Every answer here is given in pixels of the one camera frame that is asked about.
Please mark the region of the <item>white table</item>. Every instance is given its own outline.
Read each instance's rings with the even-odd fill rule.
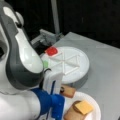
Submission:
[[[120,49],[69,33],[55,44],[71,46],[85,52],[90,60],[88,80],[80,92],[92,96],[100,106],[102,120],[118,120],[120,116]]]

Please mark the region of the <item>round white plate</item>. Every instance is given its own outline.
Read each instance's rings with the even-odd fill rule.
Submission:
[[[80,100],[80,101],[86,100],[88,103],[90,103],[94,107],[94,110],[86,116],[85,120],[101,120],[101,111],[97,102],[89,95],[81,92],[76,92],[72,99],[65,98],[64,114],[68,111],[68,109],[72,106],[72,104],[77,100]]]
[[[53,56],[44,54],[43,61],[48,62],[48,67],[53,71],[60,71],[63,73],[63,84],[74,83],[88,73],[89,59],[87,55],[73,47],[58,47],[58,53]]]

